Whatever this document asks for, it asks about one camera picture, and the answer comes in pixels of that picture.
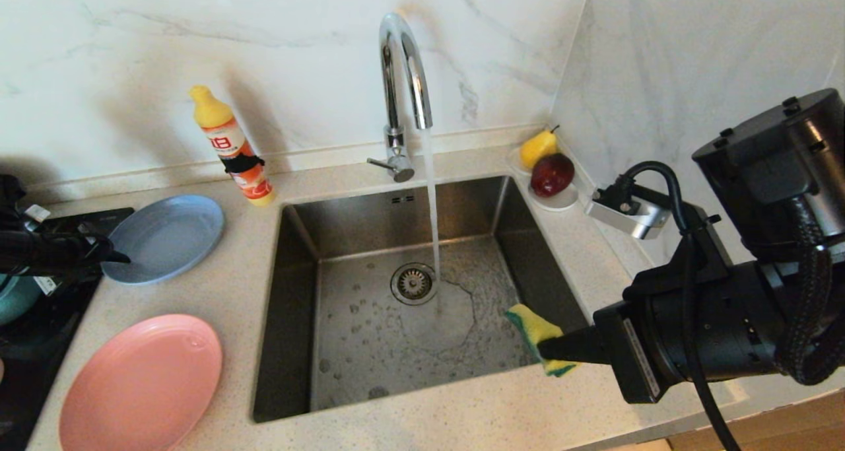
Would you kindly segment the pink plate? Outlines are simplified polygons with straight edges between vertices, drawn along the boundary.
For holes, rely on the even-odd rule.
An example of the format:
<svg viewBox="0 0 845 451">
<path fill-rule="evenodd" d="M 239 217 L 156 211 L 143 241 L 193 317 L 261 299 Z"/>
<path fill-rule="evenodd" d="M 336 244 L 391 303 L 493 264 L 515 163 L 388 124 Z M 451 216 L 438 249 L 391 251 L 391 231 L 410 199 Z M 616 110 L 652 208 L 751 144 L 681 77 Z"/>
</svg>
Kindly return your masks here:
<svg viewBox="0 0 845 451">
<path fill-rule="evenodd" d="M 166 314 L 121 331 L 82 367 L 61 407 L 61 451 L 173 451 L 222 373 L 214 328 Z"/>
</svg>

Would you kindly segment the round metal drain strainer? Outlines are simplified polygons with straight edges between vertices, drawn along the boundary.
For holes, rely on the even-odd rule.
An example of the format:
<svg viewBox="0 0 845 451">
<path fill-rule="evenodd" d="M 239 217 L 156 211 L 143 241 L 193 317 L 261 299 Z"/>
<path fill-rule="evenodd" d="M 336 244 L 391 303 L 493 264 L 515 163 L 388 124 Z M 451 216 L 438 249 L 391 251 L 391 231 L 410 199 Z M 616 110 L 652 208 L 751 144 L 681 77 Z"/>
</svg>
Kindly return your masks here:
<svg viewBox="0 0 845 451">
<path fill-rule="evenodd" d="M 393 297 L 408 306 L 426 304 L 437 295 L 438 280 L 434 268 L 419 262 L 402 265 L 393 273 L 390 283 Z"/>
</svg>

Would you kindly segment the blue plate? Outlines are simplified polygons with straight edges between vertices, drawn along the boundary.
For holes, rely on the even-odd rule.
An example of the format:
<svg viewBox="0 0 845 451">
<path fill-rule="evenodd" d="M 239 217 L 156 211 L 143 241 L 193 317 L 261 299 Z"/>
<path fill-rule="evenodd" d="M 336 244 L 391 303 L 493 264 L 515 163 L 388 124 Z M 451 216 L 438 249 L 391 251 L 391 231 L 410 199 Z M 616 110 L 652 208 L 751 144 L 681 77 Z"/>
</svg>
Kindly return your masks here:
<svg viewBox="0 0 845 451">
<path fill-rule="evenodd" d="M 106 277 L 121 285 L 153 285 L 185 273 L 220 241 L 224 211 L 203 195 L 177 195 L 146 205 L 110 234 L 129 263 L 102 264 Z"/>
</svg>

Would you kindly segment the yellow green sponge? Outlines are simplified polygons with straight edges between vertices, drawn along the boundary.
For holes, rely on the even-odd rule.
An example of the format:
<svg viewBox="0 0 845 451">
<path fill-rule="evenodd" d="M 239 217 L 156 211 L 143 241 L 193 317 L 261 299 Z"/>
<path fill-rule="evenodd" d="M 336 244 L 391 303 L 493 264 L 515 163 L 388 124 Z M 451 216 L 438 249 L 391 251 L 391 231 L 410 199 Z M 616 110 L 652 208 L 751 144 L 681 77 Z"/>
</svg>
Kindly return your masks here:
<svg viewBox="0 0 845 451">
<path fill-rule="evenodd" d="M 553 325 L 546 319 L 541 318 L 535 312 L 524 304 L 515 304 L 511 306 L 505 313 L 511 324 L 513 324 L 520 333 L 529 351 L 541 366 L 547 376 L 555 376 L 561 378 L 574 368 L 578 367 L 577 362 L 564 360 L 549 360 L 541 356 L 539 350 L 540 342 L 548 339 L 560 339 L 564 337 L 564 332 L 560 327 Z"/>
</svg>

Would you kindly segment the black glass cooktop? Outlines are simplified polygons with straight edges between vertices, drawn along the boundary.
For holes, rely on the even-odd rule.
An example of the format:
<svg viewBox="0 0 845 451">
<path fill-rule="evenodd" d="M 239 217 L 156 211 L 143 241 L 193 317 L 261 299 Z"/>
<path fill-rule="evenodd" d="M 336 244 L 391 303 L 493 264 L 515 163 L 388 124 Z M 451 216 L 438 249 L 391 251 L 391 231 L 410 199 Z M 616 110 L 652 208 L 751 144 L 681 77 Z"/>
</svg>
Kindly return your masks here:
<svg viewBox="0 0 845 451">
<path fill-rule="evenodd" d="M 20 318 L 0 327 L 0 451 L 24 451 L 66 352 L 103 278 L 100 264 L 53 277 L 34 277 L 43 291 Z"/>
</svg>

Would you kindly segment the running water stream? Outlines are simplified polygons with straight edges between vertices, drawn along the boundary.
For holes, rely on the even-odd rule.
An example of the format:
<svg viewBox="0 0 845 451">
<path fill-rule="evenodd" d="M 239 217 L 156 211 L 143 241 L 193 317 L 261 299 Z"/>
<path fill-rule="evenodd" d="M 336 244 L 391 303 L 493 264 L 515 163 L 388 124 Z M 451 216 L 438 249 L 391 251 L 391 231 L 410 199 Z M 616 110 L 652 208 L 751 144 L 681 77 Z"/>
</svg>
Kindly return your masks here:
<svg viewBox="0 0 845 451">
<path fill-rule="evenodd" d="M 441 257 L 440 257 L 440 229 L 438 228 L 438 210 L 436 201 L 436 178 L 434 171 L 434 150 L 432 150 L 431 129 L 420 131 L 423 160 L 426 174 L 426 194 L 428 195 L 430 211 L 430 227 L 432 233 L 432 257 L 434 258 L 434 280 L 432 280 L 432 301 L 440 303 L 441 289 Z"/>
</svg>

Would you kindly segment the orange dish soap bottle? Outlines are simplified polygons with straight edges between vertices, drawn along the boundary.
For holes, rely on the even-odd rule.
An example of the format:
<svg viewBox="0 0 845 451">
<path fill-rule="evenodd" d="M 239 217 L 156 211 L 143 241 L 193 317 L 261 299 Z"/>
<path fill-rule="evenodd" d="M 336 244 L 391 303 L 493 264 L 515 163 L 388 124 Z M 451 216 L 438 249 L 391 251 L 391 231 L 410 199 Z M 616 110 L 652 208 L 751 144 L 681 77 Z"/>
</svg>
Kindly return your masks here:
<svg viewBox="0 0 845 451">
<path fill-rule="evenodd" d="M 193 86 L 188 94 L 194 103 L 194 122 L 205 133 L 224 171 L 251 204 L 270 204 L 275 190 L 265 173 L 265 160 L 257 156 L 232 108 L 206 86 Z"/>
</svg>

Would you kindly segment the teal bowl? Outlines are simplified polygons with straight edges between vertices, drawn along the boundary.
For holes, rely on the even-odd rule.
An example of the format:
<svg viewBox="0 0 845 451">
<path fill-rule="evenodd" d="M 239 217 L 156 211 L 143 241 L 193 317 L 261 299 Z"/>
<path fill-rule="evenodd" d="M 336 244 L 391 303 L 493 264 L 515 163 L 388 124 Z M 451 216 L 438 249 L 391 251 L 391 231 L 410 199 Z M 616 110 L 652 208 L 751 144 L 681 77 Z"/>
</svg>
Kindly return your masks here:
<svg viewBox="0 0 845 451">
<path fill-rule="evenodd" d="M 0 327 L 20 318 L 43 295 L 34 277 L 0 273 Z"/>
</svg>

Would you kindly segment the chrome gooseneck faucet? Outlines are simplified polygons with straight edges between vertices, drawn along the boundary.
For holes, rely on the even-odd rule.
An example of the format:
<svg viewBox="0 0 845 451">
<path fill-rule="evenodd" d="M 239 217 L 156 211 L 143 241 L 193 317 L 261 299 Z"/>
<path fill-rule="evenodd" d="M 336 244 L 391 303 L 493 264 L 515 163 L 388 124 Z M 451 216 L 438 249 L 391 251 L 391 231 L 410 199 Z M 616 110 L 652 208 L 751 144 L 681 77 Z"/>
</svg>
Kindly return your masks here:
<svg viewBox="0 0 845 451">
<path fill-rule="evenodd" d="M 405 127 L 399 120 L 398 70 L 405 70 L 405 84 L 411 97 L 411 111 L 419 130 L 431 129 L 434 125 L 426 74 L 413 30 L 398 13 L 388 13 L 380 21 L 378 53 L 384 106 L 387 122 L 383 128 L 386 159 L 378 161 L 368 158 L 367 163 L 386 169 L 396 183 L 413 178 L 415 171 L 405 144 Z"/>
</svg>

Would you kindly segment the dark red apple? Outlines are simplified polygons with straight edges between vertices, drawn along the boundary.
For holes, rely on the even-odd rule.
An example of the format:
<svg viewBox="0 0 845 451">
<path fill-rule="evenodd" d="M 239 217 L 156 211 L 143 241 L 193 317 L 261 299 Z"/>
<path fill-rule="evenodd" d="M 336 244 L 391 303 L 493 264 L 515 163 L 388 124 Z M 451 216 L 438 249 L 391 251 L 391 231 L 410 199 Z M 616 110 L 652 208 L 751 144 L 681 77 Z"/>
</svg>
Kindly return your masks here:
<svg viewBox="0 0 845 451">
<path fill-rule="evenodd" d="M 531 191 L 543 198 L 558 195 L 574 179 L 574 163 L 570 157 L 562 153 L 555 153 L 539 159 L 530 180 Z"/>
</svg>

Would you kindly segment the small white dish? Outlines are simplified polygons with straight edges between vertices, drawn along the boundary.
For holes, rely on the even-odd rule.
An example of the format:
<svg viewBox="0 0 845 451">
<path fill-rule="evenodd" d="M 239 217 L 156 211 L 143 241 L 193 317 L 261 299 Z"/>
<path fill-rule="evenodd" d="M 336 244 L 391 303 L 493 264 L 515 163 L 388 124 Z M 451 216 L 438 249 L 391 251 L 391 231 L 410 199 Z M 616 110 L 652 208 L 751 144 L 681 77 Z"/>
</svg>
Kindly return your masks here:
<svg viewBox="0 0 845 451">
<path fill-rule="evenodd" d="M 531 172 L 526 170 L 522 166 L 522 162 L 520 162 L 519 147 L 511 149 L 505 160 L 507 165 L 509 165 L 511 172 L 516 175 L 518 183 L 525 187 L 529 198 L 541 209 L 546 211 L 565 211 L 573 207 L 573 205 L 578 201 L 578 189 L 576 188 L 576 184 L 574 184 L 574 182 L 570 183 L 567 188 L 555 196 L 537 196 L 530 187 Z"/>
</svg>

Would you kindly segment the yellow pear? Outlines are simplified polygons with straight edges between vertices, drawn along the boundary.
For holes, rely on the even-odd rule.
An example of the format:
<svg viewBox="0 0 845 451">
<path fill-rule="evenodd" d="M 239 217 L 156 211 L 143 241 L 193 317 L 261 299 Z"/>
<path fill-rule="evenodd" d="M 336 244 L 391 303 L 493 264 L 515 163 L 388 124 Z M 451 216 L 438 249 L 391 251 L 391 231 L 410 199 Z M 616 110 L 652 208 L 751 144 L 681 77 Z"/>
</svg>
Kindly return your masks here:
<svg viewBox="0 0 845 451">
<path fill-rule="evenodd" d="M 555 128 L 543 130 L 522 144 L 519 149 L 520 165 L 525 171 L 531 171 L 543 157 L 558 153 L 558 141 Z"/>
</svg>

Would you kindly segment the stainless steel sink basin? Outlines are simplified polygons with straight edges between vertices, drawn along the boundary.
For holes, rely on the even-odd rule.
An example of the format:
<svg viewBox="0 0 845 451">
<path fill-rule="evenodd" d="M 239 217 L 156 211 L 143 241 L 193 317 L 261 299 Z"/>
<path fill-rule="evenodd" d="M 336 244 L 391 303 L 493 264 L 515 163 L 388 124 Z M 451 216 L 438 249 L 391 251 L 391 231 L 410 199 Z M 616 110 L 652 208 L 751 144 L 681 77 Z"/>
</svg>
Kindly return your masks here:
<svg viewBox="0 0 845 451">
<path fill-rule="evenodd" d="M 390 279 L 434 267 L 425 187 L 286 205 L 252 418 L 269 422 L 529 366 L 504 313 L 588 324 L 509 176 L 436 186 L 440 303 L 408 306 Z"/>
</svg>

